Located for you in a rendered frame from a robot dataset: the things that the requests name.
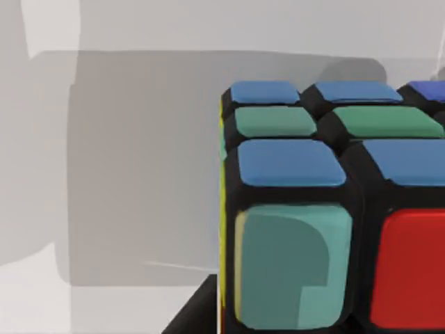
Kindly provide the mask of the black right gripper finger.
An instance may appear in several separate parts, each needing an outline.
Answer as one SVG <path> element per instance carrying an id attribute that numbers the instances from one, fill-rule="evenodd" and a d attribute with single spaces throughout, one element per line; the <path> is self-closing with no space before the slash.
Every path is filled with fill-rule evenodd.
<path id="1" fill-rule="evenodd" d="M 217 334 L 217 284 L 217 275 L 208 275 L 161 334 Z"/>

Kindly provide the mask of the multicoloured puzzle cube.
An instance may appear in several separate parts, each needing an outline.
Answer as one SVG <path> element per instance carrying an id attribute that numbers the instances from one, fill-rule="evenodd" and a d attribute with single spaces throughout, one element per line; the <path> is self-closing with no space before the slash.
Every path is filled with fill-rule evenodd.
<path id="1" fill-rule="evenodd" d="M 445 80 L 237 81 L 221 334 L 445 334 Z"/>

